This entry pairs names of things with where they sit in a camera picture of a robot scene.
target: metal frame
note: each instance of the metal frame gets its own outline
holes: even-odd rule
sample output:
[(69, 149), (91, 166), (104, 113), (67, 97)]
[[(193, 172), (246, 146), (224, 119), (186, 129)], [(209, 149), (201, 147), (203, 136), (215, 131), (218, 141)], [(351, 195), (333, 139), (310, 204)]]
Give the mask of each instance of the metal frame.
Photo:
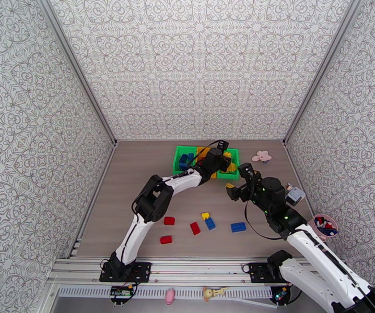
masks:
[(89, 99), (90, 103), (92, 104), (93, 108), (95, 109), (96, 114), (99, 117), (99, 120), (102, 122), (102, 125), (108, 134), (109, 138), (111, 139), (111, 142), (113, 144), (116, 144), (116, 138), (113, 134), (113, 131), (111, 127), (108, 124), (108, 121), (106, 120), (106, 117), (102, 111), (102, 109), (99, 106), (99, 103), (96, 100), (96, 97), (93, 93), (92, 88), (90, 87), (90, 84), (77, 60), (76, 55), (73, 52), (72, 46), (68, 42), (67, 36), (61, 27), (60, 21), (57, 18), (57, 15), (55, 14), (54, 8), (50, 2), (50, 0), (37, 0), (38, 5), (40, 6), (46, 21), (51, 28), (51, 30), (54, 33), (54, 37), (57, 39), (57, 43), (60, 46), (61, 50), (63, 51), (66, 59), (68, 60), (70, 66), (72, 67), (74, 73), (76, 74), (76, 77), (78, 81), (80, 82), (81, 87), (83, 88), (83, 91), (85, 92), (87, 98)]
[[(306, 270), (320, 277), (318, 272), (305, 258), (295, 258)], [(241, 265), (249, 262), (267, 262), (266, 258), (138, 258), (139, 261), (151, 262), (150, 282), (143, 285), (151, 288), (172, 286), (192, 288), (204, 285), (208, 287), (235, 287), (247, 292), (256, 286), (282, 286), (282, 283), (256, 284), (250, 282), (250, 276), (244, 273)], [(45, 284), (37, 312), (52, 311), (59, 291), (65, 287), (112, 286), (119, 283), (99, 282), (102, 258), (73, 257), (58, 259)], [(246, 299), (240, 302), (256, 304)]]
[[(292, 135), (294, 129), (296, 128), (299, 120), (301, 119), (306, 107), (308, 106), (309, 101), (312, 99), (317, 87), (320, 85), (321, 80), (323, 79), (336, 51), (338, 50), (343, 38), (346, 35), (347, 30), (352, 25), (355, 17), (357, 16), (360, 7), (364, 0), (351, 0), (350, 4), (346, 10), (346, 13), (342, 19), (342, 22), (337, 28), (336, 34), (331, 42), (328, 51), (321, 62), (321, 65), (311, 82), (310, 87), (300, 105), (298, 112), (296, 113), (294, 120), (292, 121), (291, 126), (289, 127), (286, 135), (283, 139), (283, 143), (289, 141), (290, 136)], [(103, 182), (104, 176), (108, 169), (108, 166), (113, 157), (114, 151), (116, 150), (116, 138), (110, 128), (104, 113), (102, 112), (95, 96), (93, 90), (90, 87), (88, 80), (86, 79), (82, 68), (75, 56), (71, 45), (69, 44), (64, 30), (61, 27), (61, 24), (55, 14), (55, 11), (52, 7), (50, 0), (37, 0), (40, 5), (47, 22), (50, 28), (53, 30), (57, 42), (65, 54), (67, 60), (70, 62), (77, 79), (79, 80), (82, 88), (84, 89), (87, 97), (89, 98), (93, 108), (95, 109), (99, 119), (101, 120), (107, 134), (109, 135), (111, 141), (115, 146), (113, 147), (108, 162), (106, 163), (105, 169), (102, 173), (102, 176), (99, 179), (98, 186), (93, 195), (93, 199), (90, 203), (88, 211), (84, 220), (81, 223), (81, 227), (77, 237), (81, 237), (85, 226), (87, 224), (88, 218), (90, 217), (91, 211), (93, 209), (94, 202), (99, 193), (99, 189)], [(292, 164), (294, 173), (298, 179), (299, 185), (302, 187), (302, 183), (299, 179), (298, 174), (296, 173), (295, 166), (293, 161), (290, 158), (289, 152), (285, 147), (286, 154)], [(307, 200), (310, 210), (312, 211), (312, 206)], [(105, 283), (99, 282), (99, 273), (100, 273), (100, 262), (101, 258), (81, 258), (73, 257), (71, 259), (58, 259), (54, 264), (54, 267), (50, 273), (50, 276), (47, 280), (46, 286), (44, 288), (40, 303), (39, 303), (39, 312), (50, 312), (55, 299), (57, 298), (58, 291), (61, 285), (64, 284), (81, 284), (81, 285), (105, 285)], [(250, 278), (248, 274), (245, 274), (241, 270), (242, 263), (248, 262), (265, 262), (264, 258), (254, 258), (254, 259), (218, 259), (218, 258), (204, 258), (204, 259), (183, 259), (183, 258), (173, 258), (172, 260), (160, 259), (160, 258), (151, 258), (151, 259), (142, 259), (140, 261), (149, 261), (153, 264), (153, 270), (150, 275), (149, 284), (153, 285), (172, 285), (172, 286), (198, 286), (204, 285), (207, 286), (250, 286)], [(297, 258), (298, 262), (310, 272), (313, 272), (315, 275), (318, 273), (314, 268), (303, 258)]]
[(314, 96), (318, 86), (321, 84), (331, 61), (333, 60), (338, 48), (341, 46), (342, 41), (346, 37), (346, 33), (348, 29), (353, 25), (356, 16), (358, 15), (360, 8), (365, 0), (350, 0), (350, 3), (347, 7), (346, 12), (344, 13), (344, 17), (340, 22), (337, 31), (335, 32), (334, 38), (330, 43), (330, 46), (327, 52), (324, 55), (324, 59), (322, 60), (320, 67), (315, 74), (315, 77), (312, 79), (311, 84), (305, 94), (302, 103), (300, 104), (298, 111), (296, 112), (294, 119), (286, 131), (285, 137), (283, 138), (283, 143), (286, 145), (294, 132), (296, 126), (298, 125), (302, 115), (305, 112), (309, 102), (311, 101), (312, 97)]
[(102, 174), (100, 175), (100, 178), (99, 178), (98, 182), (96, 183), (95, 192), (92, 195), (92, 199), (90, 200), (90, 204), (89, 204), (88, 208), (86, 209), (85, 215), (82, 218), (82, 220), (80, 222), (80, 225), (78, 227), (79, 231), (74, 236), (73, 243), (70, 244), (70, 246), (67, 250), (67, 256), (68, 257), (70, 257), (72, 255), (73, 249), (76, 249), (77, 240), (80, 239), (83, 236), (83, 232), (85, 231), (85, 228), (86, 228), (86, 225), (89, 221), (90, 215), (92, 214), (92, 210), (95, 206), (96, 199), (98, 198), (100, 188), (102, 187), (103, 180), (105, 179), (106, 173), (108, 172), (109, 165), (111, 164), (111, 161), (112, 161), (113, 155), (115, 154), (115, 150), (116, 150), (117, 146), (118, 146), (118, 143), (116, 143), (112, 147), (111, 152), (109, 153), (109, 157), (108, 157), (108, 160), (107, 160), (105, 166), (103, 167)]
[[(292, 157), (290, 156), (288, 148), (286, 147), (286, 145), (283, 145), (283, 148), (285, 149), (285, 153), (286, 153), (286, 156), (288, 157), (290, 166), (292, 167), (292, 170), (293, 170), (293, 172), (294, 172), (294, 174), (296, 176), (296, 179), (298, 180), (298, 184), (299, 184), (300, 189), (302, 189), (305, 193), (307, 193), (305, 191), (305, 187), (302, 184), (302, 180), (299, 177), (298, 172), (296, 171), (296, 167), (294, 165)], [(315, 211), (314, 211), (314, 208), (312, 207), (311, 200), (309, 199), (308, 195), (305, 196), (305, 200), (306, 200), (306, 202), (308, 204), (308, 208), (309, 208), (309, 211), (311, 212), (312, 217), (314, 217), (315, 216)]]

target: pink cup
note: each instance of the pink cup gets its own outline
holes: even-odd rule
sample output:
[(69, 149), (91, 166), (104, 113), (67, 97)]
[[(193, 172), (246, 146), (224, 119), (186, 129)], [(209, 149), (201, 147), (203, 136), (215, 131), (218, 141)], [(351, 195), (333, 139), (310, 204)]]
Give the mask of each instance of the pink cup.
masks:
[(333, 236), (326, 236), (318, 230), (317, 226), (315, 225), (315, 218), (320, 217), (320, 216), (324, 217), (324, 219), (327, 220), (328, 222), (331, 222), (336, 230), (338, 230), (338, 225), (335, 222), (335, 220), (333, 220), (330, 216), (325, 215), (325, 214), (317, 214), (317, 215), (315, 215), (315, 217), (311, 221), (309, 221), (309, 225), (312, 227), (314, 232), (318, 235), (318, 237), (323, 242), (325, 242), (327, 240), (327, 238), (335, 237), (335, 236), (337, 236), (337, 234), (335, 234)]

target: cable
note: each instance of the cable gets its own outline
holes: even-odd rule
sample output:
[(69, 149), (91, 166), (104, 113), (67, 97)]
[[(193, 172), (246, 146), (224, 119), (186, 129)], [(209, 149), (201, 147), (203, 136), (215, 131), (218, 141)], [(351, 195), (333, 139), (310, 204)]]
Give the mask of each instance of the cable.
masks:
[(262, 234), (260, 234), (257, 230), (254, 229), (254, 227), (250, 224), (250, 221), (249, 219), (247, 218), (247, 205), (248, 205), (249, 201), (247, 201), (247, 203), (245, 204), (245, 208), (244, 208), (244, 217), (245, 217), (245, 220), (247, 221), (247, 223), (249, 224), (249, 226), (251, 227), (251, 229), (256, 233), (258, 234), (258, 236), (260, 237), (263, 237), (263, 238), (266, 238), (266, 239), (269, 239), (269, 240), (281, 240), (283, 239), (282, 237), (267, 237), (267, 236), (264, 236)]
[(135, 283), (135, 290), (134, 290), (134, 292), (132, 293), (132, 295), (130, 296), (130, 298), (128, 299), (128, 301), (131, 300), (131, 299), (134, 297), (134, 295), (137, 293), (138, 285), (139, 285), (139, 284), (140, 284), (139, 282), (136, 282), (136, 283)]
[(302, 294), (302, 290), (299, 291), (298, 295), (292, 301), (289, 301), (288, 304), (295, 302), (301, 296), (301, 294)]
[[(311, 239), (311, 234), (308, 233), (307, 231), (305, 230), (297, 230), (297, 232), (304, 232), (310, 239)], [(368, 296), (366, 295), (366, 293), (361, 289), (361, 287), (359, 286), (359, 284), (357, 283), (356, 280), (354, 280), (353, 276), (346, 270), (346, 268), (344, 268), (340, 262), (337, 260), (337, 258), (334, 257), (334, 255), (332, 253), (330, 253), (328, 250), (326, 250), (321, 244), (319, 244), (317, 241), (315, 241), (315, 246), (318, 246), (318, 248), (326, 255), (326, 257), (328, 259), (331, 260), (331, 262), (342, 272), (344, 273), (345, 275), (347, 275), (350, 280), (352, 281), (354, 287), (356, 287), (360, 293), (362, 293), (363, 297), (367, 300), (367, 302), (369, 302), (369, 304), (371, 305), (371, 307), (375, 310), (375, 304), (372, 302), (371, 299), (368, 298)]]
[[(159, 185), (160, 183), (164, 183), (163, 179), (157, 181), (152, 188), (155, 188), (157, 185)], [(137, 222), (138, 222), (138, 214), (137, 212), (135, 211), (134, 209), (134, 204), (137, 202), (137, 200), (143, 195), (145, 194), (146, 192), (150, 191), (151, 189), (147, 188), (145, 189), (144, 191), (142, 191), (140, 194), (138, 194), (138, 196), (133, 200), (132, 204), (131, 204), (131, 210), (132, 212), (134, 213), (135, 216), (137, 216)], [(122, 248), (122, 253), (121, 253), (121, 259), (119, 259), (121, 262), (122, 262), (122, 259), (124, 258), (124, 252), (125, 252), (125, 249), (126, 249), (126, 244), (128, 243), (128, 241), (130, 240), (131, 238), (131, 235), (132, 233), (134, 232), (135, 230), (135, 227), (137, 226), (137, 224), (134, 225), (134, 227), (132, 228), (132, 230), (130, 231), (130, 234), (128, 235), (128, 238), (126, 239), (125, 241), (125, 244), (124, 244), (124, 248)]]
[(251, 200), (251, 198), (253, 197), (253, 194), (254, 194), (254, 173), (253, 171), (249, 171), (250, 173), (250, 177), (251, 177), (251, 184), (253, 184), (251, 190), (250, 190), (250, 196), (249, 196), (249, 199), (247, 200), (247, 202), (245, 203), (245, 207), (244, 207), (244, 217), (245, 217), (245, 220), (247, 221), (247, 223), (249, 224), (249, 226), (251, 227), (251, 229), (256, 233), (258, 234), (258, 236), (260, 237), (263, 237), (263, 238), (266, 238), (266, 239), (269, 239), (269, 240), (280, 240), (280, 239), (283, 239), (282, 237), (276, 237), (276, 238), (272, 238), (272, 237), (267, 237), (267, 236), (264, 236), (262, 234), (260, 234), (257, 230), (254, 229), (254, 227), (250, 224), (250, 221), (247, 217), (247, 206), (249, 204), (249, 201)]
[(212, 146), (213, 144), (215, 144), (215, 143), (218, 143), (218, 142), (220, 142), (221, 140), (216, 140), (216, 141), (214, 141), (214, 142), (211, 142), (210, 144), (208, 144), (206, 147), (204, 147), (188, 164), (187, 164), (187, 166), (189, 167), (189, 166), (191, 166), (191, 163), (193, 162), (193, 161), (195, 161), (195, 159), (198, 157), (198, 156), (200, 156), (201, 154), (202, 154), (202, 152), (204, 152), (205, 151), (205, 149), (206, 148), (208, 148), (208, 147), (210, 147), (210, 146)]
[(249, 264), (248, 263), (245, 263), (245, 264), (242, 264), (241, 265), (241, 271), (244, 272), (245, 274), (250, 274), (250, 267), (249, 267), (249, 270), (248, 271), (244, 271), (244, 267), (245, 266), (248, 266)]

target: red lego brick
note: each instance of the red lego brick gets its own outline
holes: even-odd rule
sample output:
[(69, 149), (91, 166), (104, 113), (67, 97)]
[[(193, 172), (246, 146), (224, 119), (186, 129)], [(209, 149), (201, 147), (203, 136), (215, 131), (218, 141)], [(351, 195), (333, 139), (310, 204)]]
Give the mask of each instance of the red lego brick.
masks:
[(165, 217), (165, 225), (174, 225), (174, 217)]
[(162, 245), (164, 244), (170, 244), (173, 242), (173, 240), (171, 239), (171, 236), (163, 236), (160, 238), (160, 242)]
[(191, 224), (191, 229), (192, 229), (193, 235), (197, 235), (201, 232), (196, 222)]

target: wooden floor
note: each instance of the wooden floor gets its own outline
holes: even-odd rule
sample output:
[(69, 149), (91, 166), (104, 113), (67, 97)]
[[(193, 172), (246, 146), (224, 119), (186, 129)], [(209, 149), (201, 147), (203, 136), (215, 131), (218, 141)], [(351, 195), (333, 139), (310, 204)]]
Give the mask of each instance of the wooden floor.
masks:
[[(205, 146), (207, 141), (121, 141), (104, 179), (96, 205), (85, 229), (77, 256), (109, 257), (124, 238), (133, 218), (130, 206), (153, 174), (172, 175), (172, 162), (177, 145)], [(257, 150), (268, 150), (273, 157), (264, 165), (253, 162), (263, 177), (273, 176), (282, 184), (298, 185), (280, 141), (230, 141), (237, 148), (240, 163), (251, 162)], [(188, 189), (172, 198), (166, 216), (176, 219), (175, 226), (158, 221), (145, 238), (139, 257), (266, 257), (284, 249), (299, 255), (283, 240), (266, 240), (257, 236), (246, 224), (245, 232), (231, 233), (230, 224), (243, 222), (244, 203), (233, 202), (225, 190), (227, 180), (211, 179), (206, 184)], [(232, 182), (244, 183), (243, 179)], [(296, 209), (307, 220), (310, 212), (306, 201)], [(201, 218), (209, 212), (216, 228), (209, 231)], [(253, 204), (248, 206), (253, 227), (270, 237), (277, 235), (269, 228), (263, 212)], [(193, 236), (189, 224), (198, 222), (201, 233)], [(173, 243), (160, 244), (160, 237), (173, 236)]]

